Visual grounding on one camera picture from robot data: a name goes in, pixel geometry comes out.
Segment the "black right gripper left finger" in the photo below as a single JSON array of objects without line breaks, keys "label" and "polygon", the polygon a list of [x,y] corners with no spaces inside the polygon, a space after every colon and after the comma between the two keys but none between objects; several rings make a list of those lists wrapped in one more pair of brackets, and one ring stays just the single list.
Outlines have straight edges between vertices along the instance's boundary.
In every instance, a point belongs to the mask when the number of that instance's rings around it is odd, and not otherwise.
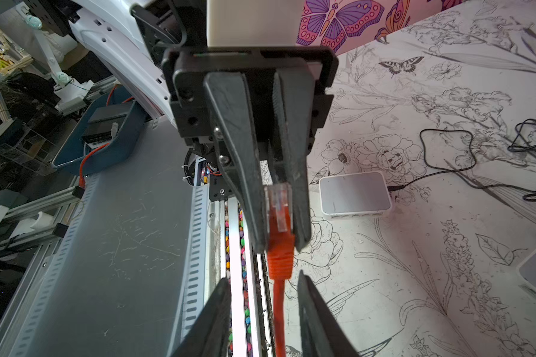
[{"label": "black right gripper left finger", "polygon": [[172,357],[226,356],[229,343],[230,303],[229,280],[220,279],[206,305]]}]

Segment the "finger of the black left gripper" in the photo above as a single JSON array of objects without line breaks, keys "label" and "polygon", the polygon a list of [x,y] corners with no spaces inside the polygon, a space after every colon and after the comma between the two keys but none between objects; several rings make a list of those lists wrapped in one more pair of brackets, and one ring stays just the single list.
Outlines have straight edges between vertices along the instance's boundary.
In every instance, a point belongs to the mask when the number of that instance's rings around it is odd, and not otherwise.
[{"label": "finger of the black left gripper", "polygon": [[247,79],[240,72],[211,72],[203,86],[222,176],[243,207],[254,250],[262,253],[267,206]]},{"label": "finger of the black left gripper", "polygon": [[290,186],[295,247],[311,239],[307,155],[315,80],[308,67],[280,68],[274,74],[272,104],[279,145],[274,146],[274,178]]}]

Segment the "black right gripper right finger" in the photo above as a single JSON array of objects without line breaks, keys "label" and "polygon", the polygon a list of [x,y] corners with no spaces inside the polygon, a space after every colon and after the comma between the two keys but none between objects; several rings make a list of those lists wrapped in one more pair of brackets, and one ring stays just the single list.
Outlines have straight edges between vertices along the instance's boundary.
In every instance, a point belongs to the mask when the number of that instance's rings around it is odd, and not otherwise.
[{"label": "black right gripper right finger", "polygon": [[299,319],[303,356],[353,356],[353,348],[311,278],[300,272]]}]

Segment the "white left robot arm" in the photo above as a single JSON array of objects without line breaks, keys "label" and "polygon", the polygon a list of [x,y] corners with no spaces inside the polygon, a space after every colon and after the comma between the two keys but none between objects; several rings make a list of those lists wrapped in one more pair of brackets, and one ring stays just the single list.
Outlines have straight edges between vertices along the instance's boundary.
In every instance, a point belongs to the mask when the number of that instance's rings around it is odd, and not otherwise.
[{"label": "white left robot arm", "polygon": [[307,157],[338,59],[298,46],[301,1],[30,1],[31,25],[94,53],[155,118],[211,159],[256,251],[275,245],[261,163],[287,189],[293,245],[311,240]]}]

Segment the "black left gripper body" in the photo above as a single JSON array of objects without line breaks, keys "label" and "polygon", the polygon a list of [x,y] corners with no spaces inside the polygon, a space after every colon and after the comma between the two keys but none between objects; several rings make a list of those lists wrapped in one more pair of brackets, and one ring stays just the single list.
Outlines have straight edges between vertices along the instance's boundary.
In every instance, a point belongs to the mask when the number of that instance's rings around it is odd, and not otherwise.
[{"label": "black left gripper body", "polygon": [[308,67],[315,80],[308,154],[317,130],[325,124],[333,98],[331,87],[338,59],[326,47],[175,48],[165,50],[162,71],[170,92],[169,103],[178,131],[186,144],[222,175],[205,96],[204,79],[211,72],[240,72],[247,79],[255,121],[259,162],[266,162],[274,183],[274,146],[279,145],[272,104],[275,72],[280,68]]}]

